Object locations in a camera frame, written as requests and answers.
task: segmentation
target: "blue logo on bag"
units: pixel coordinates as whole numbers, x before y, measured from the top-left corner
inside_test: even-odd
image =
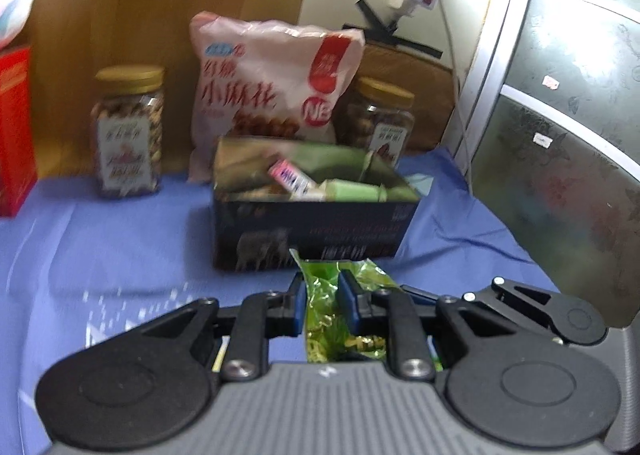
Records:
[[[212,43],[205,51],[205,56],[231,56],[234,48],[229,43]]]

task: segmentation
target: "electrical cable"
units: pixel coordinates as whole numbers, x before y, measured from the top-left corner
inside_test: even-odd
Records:
[[[466,136],[466,126],[464,120],[462,119],[462,114],[460,114],[459,101],[460,101],[460,79],[458,78],[458,68],[456,64],[456,54],[453,48],[453,35],[451,33],[451,28],[449,26],[449,19],[447,18],[447,11],[444,5],[444,0],[440,0],[440,10],[442,12],[442,21],[444,23],[444,29],[447,35],[447,44],[449,45],[449,52],[451,54],[451,67],[452,67],[452,78],[453,78],[453,99],[454,99],[454,107],[453,111],[458,116],[458,121],[460,123],[460,129],[462,130],[462,142],[465,147],[466,154],[466,183],[469,186],[469,193],[473,196],[474,190],[472,186],[473,175],[471,172],[471,156],[469,154],[469,145],[468,139]]]

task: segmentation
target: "black box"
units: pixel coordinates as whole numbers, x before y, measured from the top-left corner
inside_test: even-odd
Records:
[[[317,184],[339,178],[402,188],[404,200],[292,201],[275,195],[246,199],[240,191],[269,180],[266,168],[256,171],[253,166],[273,154],[290,160]],[[222,138],[213,175],[214,265],[228,271],[290,267],[291,247],[300,257],[313,260],[392,257],[420,200],[379,157],[371,158],[361,149],[316,142]]]

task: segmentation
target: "green plastic wrapper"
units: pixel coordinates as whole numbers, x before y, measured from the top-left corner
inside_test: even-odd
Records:
[[[306,360],[310,363],[341,361],[349,354],[384,359],[385,340],[376,336],[352,336],[347,323],[338,312],[335,292],[338,273],[349,270],[366,291],[380,287],[397,287],[391,277],[371,260],[307,261],[297,251],[291,255],[305,276],[308,295],[305,336]]]

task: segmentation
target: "gold lid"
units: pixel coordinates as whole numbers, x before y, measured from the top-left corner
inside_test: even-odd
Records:
[[[408,90],[373,78],[358,78],[356,88],[359,93],[367,99],[386,104],[387,106],[404,108],[406,110],[414,104],[415,95]]]
[[[112,96],[144,94],[162,86],[164,69],[154,65],[117,65],[100,70],[95,78]]]

